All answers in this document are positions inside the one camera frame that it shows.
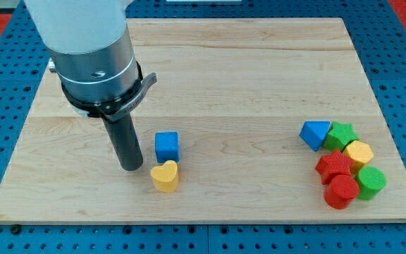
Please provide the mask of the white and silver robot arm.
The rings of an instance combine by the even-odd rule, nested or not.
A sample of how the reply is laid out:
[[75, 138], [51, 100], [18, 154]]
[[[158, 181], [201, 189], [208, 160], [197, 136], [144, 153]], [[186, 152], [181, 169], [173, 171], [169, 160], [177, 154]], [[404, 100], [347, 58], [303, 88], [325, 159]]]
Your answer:
[[25, 0], [64, 90], [108, 102], [139, 78], [125, 9], [133, 0]]

